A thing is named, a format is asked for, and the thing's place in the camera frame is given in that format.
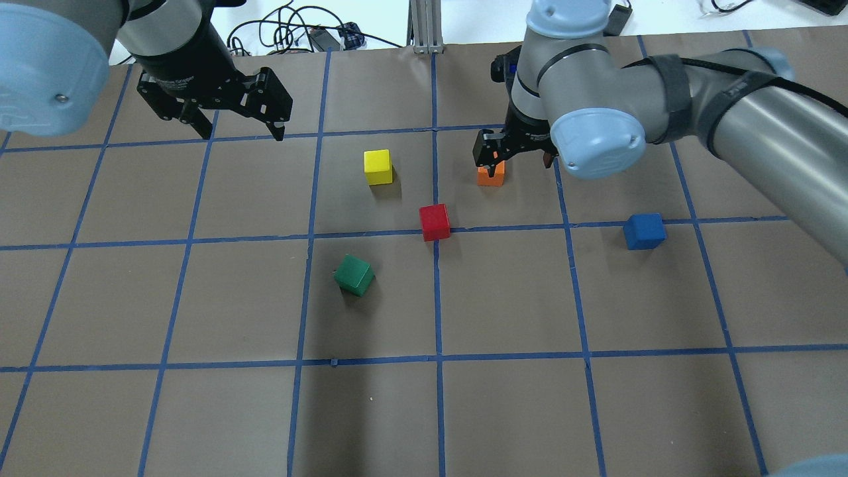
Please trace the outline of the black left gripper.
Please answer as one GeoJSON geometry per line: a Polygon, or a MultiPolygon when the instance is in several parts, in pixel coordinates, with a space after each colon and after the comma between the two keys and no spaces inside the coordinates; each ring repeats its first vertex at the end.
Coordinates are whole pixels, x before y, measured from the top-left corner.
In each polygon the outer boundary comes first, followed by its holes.
{"type": "Polygon", "coordinates": [[[178,118],[209,140],[213,126],[203,107],[230,109],[263,122],[276,141],[284,139],[293,97],[269,67],[250,78],[239,72],[222,40],[191,40],[167,54],[137,55],[136,62],[142,66],[136,90],[157,117],[178,118]]]}

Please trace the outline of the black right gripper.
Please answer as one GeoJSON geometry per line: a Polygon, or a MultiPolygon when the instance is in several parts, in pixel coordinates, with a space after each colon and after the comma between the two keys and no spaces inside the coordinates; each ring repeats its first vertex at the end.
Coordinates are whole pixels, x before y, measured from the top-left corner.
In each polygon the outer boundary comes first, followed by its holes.
{"type": "Polygon", "coordinates": [[[530,117],[509,100],[505,126],[501,132],[479,130],[476,133],[472,148],[475,166],[482,167],[493,178],[497,166],[503,160],[509,160],[517,154],[542,150],[543,167],[551,169],[560,153],[549,136],[550,131],[548,120],[530,117]]]}

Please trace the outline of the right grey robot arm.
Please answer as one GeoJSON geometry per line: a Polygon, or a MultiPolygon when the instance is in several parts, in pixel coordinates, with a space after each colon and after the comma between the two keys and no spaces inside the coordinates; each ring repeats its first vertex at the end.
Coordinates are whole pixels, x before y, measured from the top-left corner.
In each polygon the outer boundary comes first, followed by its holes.
{"type": "Polygon", "coordinates": [[[533,150],[594,180],[650,144],[695,136],[841,263],[847,256],[846,106],[796,82],[773,48],[700,58],[654,55],[617,67],[603,36],[609,1],[534,1],[521,46],[491,76],[506,84],[499,132],[473,148],[493,173],[533,150]]]}

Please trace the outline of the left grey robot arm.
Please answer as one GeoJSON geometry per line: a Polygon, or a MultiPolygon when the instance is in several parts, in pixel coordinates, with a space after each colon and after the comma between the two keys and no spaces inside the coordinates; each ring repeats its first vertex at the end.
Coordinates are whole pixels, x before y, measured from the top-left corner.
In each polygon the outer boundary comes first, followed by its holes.
{"type": "Polygon", "coordinates": [[[1,119],[6,132],[80,129],[123,45],[140,66],[137,91],[164,121],[212,134],[204,111],[260,121],[282,141],[293,99],[272,69],[240,72],[211,22],[241,1],[3,1],[1,119]]]}

